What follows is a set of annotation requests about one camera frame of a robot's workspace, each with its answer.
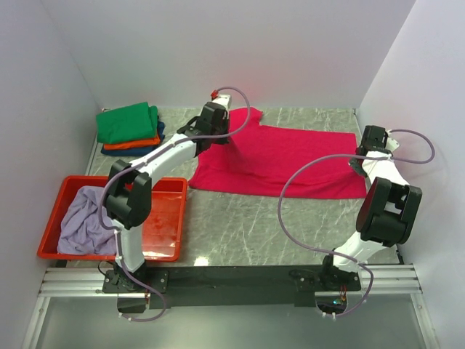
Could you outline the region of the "pink red t-shirt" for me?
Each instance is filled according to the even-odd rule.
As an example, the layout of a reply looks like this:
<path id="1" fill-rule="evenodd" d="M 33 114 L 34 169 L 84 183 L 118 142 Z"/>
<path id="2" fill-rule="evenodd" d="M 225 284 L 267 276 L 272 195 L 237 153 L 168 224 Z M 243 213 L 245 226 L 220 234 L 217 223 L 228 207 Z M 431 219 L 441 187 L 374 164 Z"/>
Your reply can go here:
<path id="1" fill-rule="evenodd" d="M 198 190 L 288 198 L 348 199 L 365 196 L 365 180 L 346 158 L 322 161 L 301 174 L 305 164 L 332 154 L 353 154 L 352 133 L 265 126 L 262 112 L 230 111 L 228 144 L 213 144 L 198 156 L 188 184 Z"/>

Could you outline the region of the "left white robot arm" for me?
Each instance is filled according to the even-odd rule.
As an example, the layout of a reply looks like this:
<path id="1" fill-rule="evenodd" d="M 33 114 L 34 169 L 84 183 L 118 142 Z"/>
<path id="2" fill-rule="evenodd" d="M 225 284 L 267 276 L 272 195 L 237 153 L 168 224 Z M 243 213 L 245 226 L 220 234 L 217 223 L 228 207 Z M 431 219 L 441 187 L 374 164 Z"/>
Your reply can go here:
<path id="1" fill-rule="evenodd" d="M 194 159 L 213 144 L 227 143 L 230 95 L 207 102 L 199 116 L 160 148 L 132 162 L 115 162 L 97 208 L 99 224 L 116 237 L 116 272 L 128 292 L 145 285 L 142 224 L 152 209 L 152 189 L 171 170 Z"/>

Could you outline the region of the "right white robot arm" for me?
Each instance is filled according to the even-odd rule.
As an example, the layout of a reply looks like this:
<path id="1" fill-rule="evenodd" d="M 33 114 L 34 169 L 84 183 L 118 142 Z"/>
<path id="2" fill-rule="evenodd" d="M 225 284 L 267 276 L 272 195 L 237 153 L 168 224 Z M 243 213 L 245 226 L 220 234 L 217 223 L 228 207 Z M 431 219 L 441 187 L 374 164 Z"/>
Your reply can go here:
<path id="1" fill-rule="evenodd" d="M 347 286 L 355 281 L 360 262 L 375 253 L 410 237 L 422 198 L 422 190 L 410 185 L 399 173 L 393 160 L 385 160 L 399 147 L 382 127 L 366 126 L 358 156 L 350 166 L 365 177 L 370 187 L 356 219 L 356 231 L 346 243 L 327 255 L 319 272 L 319 282 L 328 290 Z"/>

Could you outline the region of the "folded orange t-shirt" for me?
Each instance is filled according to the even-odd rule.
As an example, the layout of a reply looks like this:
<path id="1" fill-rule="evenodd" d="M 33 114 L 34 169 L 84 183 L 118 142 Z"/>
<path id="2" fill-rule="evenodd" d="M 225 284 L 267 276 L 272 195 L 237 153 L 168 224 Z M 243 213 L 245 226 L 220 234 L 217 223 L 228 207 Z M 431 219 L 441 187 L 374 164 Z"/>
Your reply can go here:
<path id="1" fill-rule="evenodd" d="M 159 135 L 156 135 L 155 137 L 150 138 L 150 139 L 132 140 L 128 142 L 115 143 L 115 144 L 104 144 L 103 148 L 107 151 L 126 150 L 126 149 L 132 149 L 132 148 L 144 148 L 144 147 L 155 146 L 155 145 L 159 145 L 160 142 L 161 142 L 161 139 Z"/>

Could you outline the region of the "folded green t-shirt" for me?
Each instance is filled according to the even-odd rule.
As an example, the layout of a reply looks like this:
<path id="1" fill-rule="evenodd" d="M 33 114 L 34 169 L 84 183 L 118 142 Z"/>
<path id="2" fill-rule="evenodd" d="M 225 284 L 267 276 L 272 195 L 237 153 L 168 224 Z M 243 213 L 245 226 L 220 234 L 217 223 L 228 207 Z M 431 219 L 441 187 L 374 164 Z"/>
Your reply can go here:
<path id="1" fill-rule="evenodd" d="M 155 136 L 147 102 L 101 112 L 96 115 L 96 122 L 99 143 L 125 143 Z"/>

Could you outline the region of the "folded navy t-shirt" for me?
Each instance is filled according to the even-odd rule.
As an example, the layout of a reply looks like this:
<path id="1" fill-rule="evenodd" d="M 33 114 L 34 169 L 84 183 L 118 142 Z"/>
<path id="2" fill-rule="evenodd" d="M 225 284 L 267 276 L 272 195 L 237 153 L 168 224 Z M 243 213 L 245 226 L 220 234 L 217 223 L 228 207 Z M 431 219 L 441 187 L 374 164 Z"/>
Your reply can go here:
<path id="1" fill-rule="evenodd" d="M 164 130 L 165 130 L 165 124 L 162 121 L 158 122 L 157 125 L 157 132 L 156 135 L 159 135 L 161 143 L 163 142 L 165 136 L 164 136 Z M 144 148 L 132 148 L 132 149 L 126 149 L 126 150 L 116 150 L 116 151 L 107 151 L 103 148 L 101 148 L 101 153 L 106 156 L 144 156 L 148 154 L 149 152 L 155 150 L 159 145 L 155 146 L 150 146 L 150 147 L 144 147 Z"/>

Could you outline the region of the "red plastic bin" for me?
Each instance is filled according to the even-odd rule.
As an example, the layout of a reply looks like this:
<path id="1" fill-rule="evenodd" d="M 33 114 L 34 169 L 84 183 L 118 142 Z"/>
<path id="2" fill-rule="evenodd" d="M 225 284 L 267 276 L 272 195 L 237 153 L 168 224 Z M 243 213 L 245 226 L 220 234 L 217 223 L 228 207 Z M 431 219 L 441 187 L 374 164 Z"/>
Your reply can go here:
<path id="1" fill-rule="evenodd" d="M 78 189 L 85 185 L 104 187 L 105 176 L 71 175 L 60 187 L 37 256 L 46 260 L 114 261 L 113 255 L 60 254 L 57 245 L 60 224 Z M 152 189 L 152 209 L 142 226 L 142 252 L 147 261 L 174 262 L 179 258 L 187 200 L 187 180 L 164 177 Z"/>

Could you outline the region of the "lavender t-shirt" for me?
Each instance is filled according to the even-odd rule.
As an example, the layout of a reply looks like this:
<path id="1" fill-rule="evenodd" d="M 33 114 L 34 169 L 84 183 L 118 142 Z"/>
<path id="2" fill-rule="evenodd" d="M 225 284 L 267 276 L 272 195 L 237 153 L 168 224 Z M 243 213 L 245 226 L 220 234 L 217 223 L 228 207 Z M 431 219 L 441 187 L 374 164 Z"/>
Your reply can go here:
<path id="1" fill-rule="evenodd" d="M 115 255 L 114 233 L 99 221 L 103 188 L 86 185 L 77 191 L 60 224 L 57 251 L 73 255 Z"/>

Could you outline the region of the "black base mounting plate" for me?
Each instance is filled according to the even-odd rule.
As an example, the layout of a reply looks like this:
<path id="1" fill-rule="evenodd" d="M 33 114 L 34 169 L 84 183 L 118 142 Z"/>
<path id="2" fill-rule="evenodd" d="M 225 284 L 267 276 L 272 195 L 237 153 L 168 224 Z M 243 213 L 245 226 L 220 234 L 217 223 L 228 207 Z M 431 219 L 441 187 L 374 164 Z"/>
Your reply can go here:
<path id="1" fill-rule="evenodd" d="M 356 273 L 331 273 L 321 265 L 146 267 L 136 277 L 154 290 L 130 280 L 120 267 L 105 273 L 102 291 L 117 294 L 123 313 L 182 306 L 285 305 L 315 306 L 318 292 L 359 291 Z"/>

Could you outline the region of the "aluminium rail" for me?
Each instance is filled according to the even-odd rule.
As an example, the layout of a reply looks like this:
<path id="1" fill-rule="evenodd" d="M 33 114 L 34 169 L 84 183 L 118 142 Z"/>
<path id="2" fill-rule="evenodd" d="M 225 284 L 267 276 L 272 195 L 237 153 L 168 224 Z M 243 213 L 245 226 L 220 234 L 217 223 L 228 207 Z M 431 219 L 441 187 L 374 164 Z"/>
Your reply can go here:
<path id="1" fill-rule="evenodd" d="M 370 294 L 421 294 L 413 265 L 369 265 L 374 280 Z M 95 268 L 47 268 L 40 297 L 117 297 L 102 291 L 104 276 Z"/>

